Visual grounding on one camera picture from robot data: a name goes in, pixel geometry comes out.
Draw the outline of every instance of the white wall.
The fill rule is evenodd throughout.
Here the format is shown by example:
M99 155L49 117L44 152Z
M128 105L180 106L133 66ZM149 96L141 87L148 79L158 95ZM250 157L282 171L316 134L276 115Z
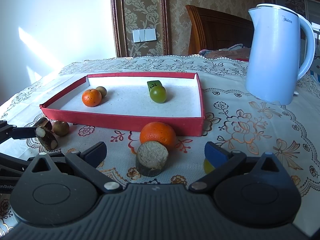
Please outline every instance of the white wall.
M110 0L0 0L0 105L65 65L112 57Z

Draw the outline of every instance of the electric kettle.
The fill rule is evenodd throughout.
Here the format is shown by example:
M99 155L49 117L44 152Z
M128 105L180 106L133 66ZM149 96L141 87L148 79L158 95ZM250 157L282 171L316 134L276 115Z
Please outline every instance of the electric kettle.
M288 105L297 80L309 70L315 55L312 26L300 14L275 4L258 4L249 9L249 14L254 34L246 89L266 102ZM307 51L301 67L300 28L307 38Z

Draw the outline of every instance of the white switch panel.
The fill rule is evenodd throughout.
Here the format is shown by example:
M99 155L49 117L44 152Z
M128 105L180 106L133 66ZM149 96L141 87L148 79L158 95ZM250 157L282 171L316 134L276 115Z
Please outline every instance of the white switch panel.
M133 30L132 35L133 35L133 42L135 42L135 43L140 42L139 30Z
M146 34L146 41L156 41L156 29L146 29L145 30Z
M139 30L140 41L146 41L145 30Z

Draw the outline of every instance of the table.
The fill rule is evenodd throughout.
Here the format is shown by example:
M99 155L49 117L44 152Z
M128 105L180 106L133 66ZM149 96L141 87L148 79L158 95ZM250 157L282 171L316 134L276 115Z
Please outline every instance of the table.
M39 104L53 96L52 89L67 87L89 73L124 71L198 72L204 95L205 124L201 137L178 137L166 170L154 178L141 176L135 168L139 133L70 124L70 133L58 138L55 152L84 151L99 141L108 148L98 169L123 186L127 183L183 183L204 176L204 145L220 144L228 151L241 150L248 156L273 152L288 171L302 196L294 221L308 235L320 227L320 86L309 75L297 82L299 92L288 106L265 103L244 87L247 62L227 58L207 59L161 56L116 58L72 63L32 84L0 107L1 120L32 126L43 114ZM0 152L28 159L45 151L35 138L9 139ZM0 198L0 236L17 223L10 207L10 196Z

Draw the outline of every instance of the wooden headboard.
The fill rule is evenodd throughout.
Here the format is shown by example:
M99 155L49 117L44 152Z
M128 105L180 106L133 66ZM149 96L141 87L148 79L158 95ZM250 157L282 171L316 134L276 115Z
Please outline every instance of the wooden headboard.
M252 21L210 9L186 5L192 23L189 54L218 50L242 43L251 48Z

